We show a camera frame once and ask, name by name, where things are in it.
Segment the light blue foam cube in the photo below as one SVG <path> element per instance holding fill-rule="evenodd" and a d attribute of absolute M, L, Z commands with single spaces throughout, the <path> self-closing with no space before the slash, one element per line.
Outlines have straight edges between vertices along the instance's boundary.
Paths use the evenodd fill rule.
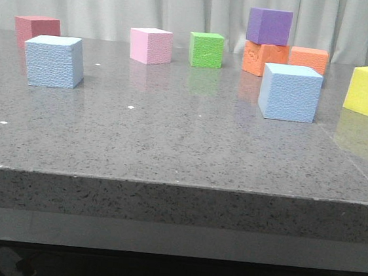
<path fill-rule="evenodd" d="M 25 47 L 30 86 L 72 89 L 84 79 L 81 38 L 38 35 Z"/>
<path fill-rule="evenodd" d="M 265 64 L 258 105 L 267 119 L 311 123 L 323 76 L 307 66 Z"/>

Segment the green foam cube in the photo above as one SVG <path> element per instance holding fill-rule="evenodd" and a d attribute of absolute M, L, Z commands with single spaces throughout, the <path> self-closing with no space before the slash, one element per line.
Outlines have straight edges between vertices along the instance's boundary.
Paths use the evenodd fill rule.
<path fill-rule="evenodd" d="M 220 68 L 225 38 L 218 33 L 191 32 L 189 63 L 194 67 Z"/>

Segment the pink foam cube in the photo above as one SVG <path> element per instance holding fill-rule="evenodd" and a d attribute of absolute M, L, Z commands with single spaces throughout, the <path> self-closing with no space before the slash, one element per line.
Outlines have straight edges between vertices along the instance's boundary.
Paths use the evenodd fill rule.
<path fill-rule="evenodd" d="M 174 35 L 158 28 L 130 28 L 130 58 L 146 65 L 172 59 Z"/>

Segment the dented orange foam cube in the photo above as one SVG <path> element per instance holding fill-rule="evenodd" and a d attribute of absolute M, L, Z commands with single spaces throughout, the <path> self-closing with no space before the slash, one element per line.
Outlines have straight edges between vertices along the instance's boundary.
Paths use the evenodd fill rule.
<path fill-rule="evenodd" d="M 259 45 L 246 40 L 242 69 L 253 75 L 264 75 L 266 63 L 286 64 L 289 58 L 289 46 Z"/>

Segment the purple foam cube on orange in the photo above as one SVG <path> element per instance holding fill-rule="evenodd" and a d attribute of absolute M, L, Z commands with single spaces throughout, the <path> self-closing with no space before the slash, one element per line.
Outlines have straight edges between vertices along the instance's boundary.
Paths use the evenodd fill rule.
<path fill-rule="evenodd" d="M 283 45 L 289 40 L 293 13 L 284 10 L 250 8 L 246 40 L 258 45 Z"/>

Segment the smooth orange foam cube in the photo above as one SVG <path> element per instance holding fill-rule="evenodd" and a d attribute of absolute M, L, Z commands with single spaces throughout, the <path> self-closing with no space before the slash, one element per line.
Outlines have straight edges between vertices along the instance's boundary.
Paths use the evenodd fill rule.
<path fill-rule="evenodd" d="M 313 68 L 320 75 L 324 75 L 328 61 L 329 53 L 326 50 L 293 46 L 288 64 Z"/>

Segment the grey curtain backdrop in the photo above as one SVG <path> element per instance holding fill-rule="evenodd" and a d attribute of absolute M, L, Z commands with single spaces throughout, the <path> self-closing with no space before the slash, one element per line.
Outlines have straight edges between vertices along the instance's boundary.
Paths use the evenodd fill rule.
<path fill-rule="evenodd" d="M 191 32 L 215 32 L 240 54 L 252 7 L 291 11 L 290 45 L 368 65 L 368 0 L 0 0 L 0 29 L 12 30 L 17 15 L 52 16 L 64 35 L 128 41 L 130 28 L 152 27 L 173 32 L 183 48 Z"/>

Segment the red foam cube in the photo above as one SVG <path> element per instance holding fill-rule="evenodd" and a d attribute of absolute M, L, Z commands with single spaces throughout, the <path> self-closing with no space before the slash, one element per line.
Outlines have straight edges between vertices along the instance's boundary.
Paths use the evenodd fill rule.
<path fill-rule="evenodd" d="M 60 20 L 46 16 L 15 16 L 17 46 L 25 47 L 25 41 L 40 35 L 60 36 Z"/>

